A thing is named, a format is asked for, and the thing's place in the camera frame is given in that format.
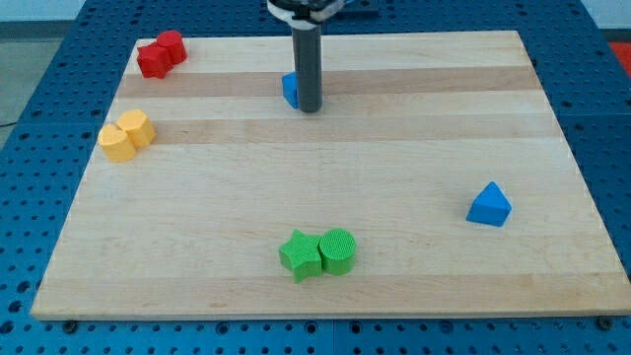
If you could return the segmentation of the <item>white black robot tool mount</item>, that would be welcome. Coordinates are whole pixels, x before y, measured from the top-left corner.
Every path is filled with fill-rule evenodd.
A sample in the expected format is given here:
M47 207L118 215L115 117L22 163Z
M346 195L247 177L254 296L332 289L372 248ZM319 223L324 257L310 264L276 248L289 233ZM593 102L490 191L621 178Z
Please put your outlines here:
M268 12L294 30L310 31L328 21L344 6L344 0L267 0Z

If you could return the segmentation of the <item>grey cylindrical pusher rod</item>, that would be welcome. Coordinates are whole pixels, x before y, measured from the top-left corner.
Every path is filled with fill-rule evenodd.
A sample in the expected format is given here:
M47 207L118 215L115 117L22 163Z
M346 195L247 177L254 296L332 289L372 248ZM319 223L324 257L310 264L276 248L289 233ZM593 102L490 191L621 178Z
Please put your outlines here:
M322 106L321 29L292 30L298 109L317 112Z

